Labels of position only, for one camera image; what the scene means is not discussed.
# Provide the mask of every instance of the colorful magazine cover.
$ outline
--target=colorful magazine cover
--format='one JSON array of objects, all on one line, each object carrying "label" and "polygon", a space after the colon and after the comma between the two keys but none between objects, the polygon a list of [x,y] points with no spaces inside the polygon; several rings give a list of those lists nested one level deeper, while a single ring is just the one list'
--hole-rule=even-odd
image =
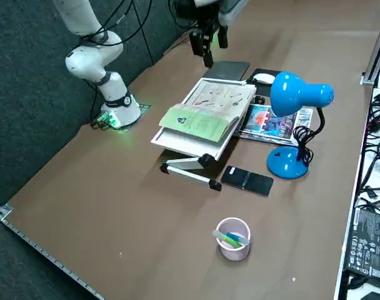
[{"label": "colorful magazine cover", "polygon": [[238,136],[267,143],[297,145],[293,130],[297,126],[309,127],[312,112],[312,109],[303,108],[290,116],[277,117],[270,106],[251,104]]}]

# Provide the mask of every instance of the pink cup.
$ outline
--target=pink cup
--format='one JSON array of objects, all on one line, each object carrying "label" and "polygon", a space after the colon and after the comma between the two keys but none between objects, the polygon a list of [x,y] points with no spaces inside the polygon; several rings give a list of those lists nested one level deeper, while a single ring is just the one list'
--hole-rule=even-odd
[{"label": "pink cup", "polygon": [[[217,225],[216,230],[223,234],[233,233],[242,236],[251,242],[251,232],[248,225],[242,219],[237,217],[223,219]],[[220,239],[216,239],[216,242],[219,244],[223,256],[230,261],[240,261],[244,259],[250,250],[249,244],[247,246],[242,245],[239,248],[234,248],[232,245],[221,241]]]}]

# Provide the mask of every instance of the white mouse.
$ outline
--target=white mouse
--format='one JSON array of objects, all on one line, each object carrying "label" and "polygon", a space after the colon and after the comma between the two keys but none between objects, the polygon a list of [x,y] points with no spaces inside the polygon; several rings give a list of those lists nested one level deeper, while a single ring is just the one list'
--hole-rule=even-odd
[{"label": "white mouse", "polygon": [[258,82],[258,83],[262,83],[262,84],[272,84],[273,81],[275,80],[275,76],[273,75],[269,75],[269,74],[266,74],[266,73],[258,73],[256,75],[254,75],[254,79]]}]

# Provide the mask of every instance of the smartphone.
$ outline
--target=smartphone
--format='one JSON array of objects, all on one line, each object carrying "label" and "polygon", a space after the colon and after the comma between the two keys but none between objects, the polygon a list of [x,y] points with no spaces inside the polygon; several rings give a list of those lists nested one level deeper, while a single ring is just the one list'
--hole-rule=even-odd
[{"label": "smartphone", "polygon": [[268,197],[273,185],[273,178],[239,169],[238,167],[228,166],[222,175],[221,182]]}]

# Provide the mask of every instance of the blue marker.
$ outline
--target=blue marker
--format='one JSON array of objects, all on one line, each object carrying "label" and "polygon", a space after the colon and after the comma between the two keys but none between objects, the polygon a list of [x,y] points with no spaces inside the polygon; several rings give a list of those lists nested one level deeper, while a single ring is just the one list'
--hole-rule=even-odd
[{"label": "blue marker", "polygon": [[242,236],[238,236],[236,234],[233,234],[231,232],[227,232],[226,235],[230,237],[231,239],[235,240],[236,242],[239,242],[243,245],[248,245],[250,241],[248,239],[243,238]]}]

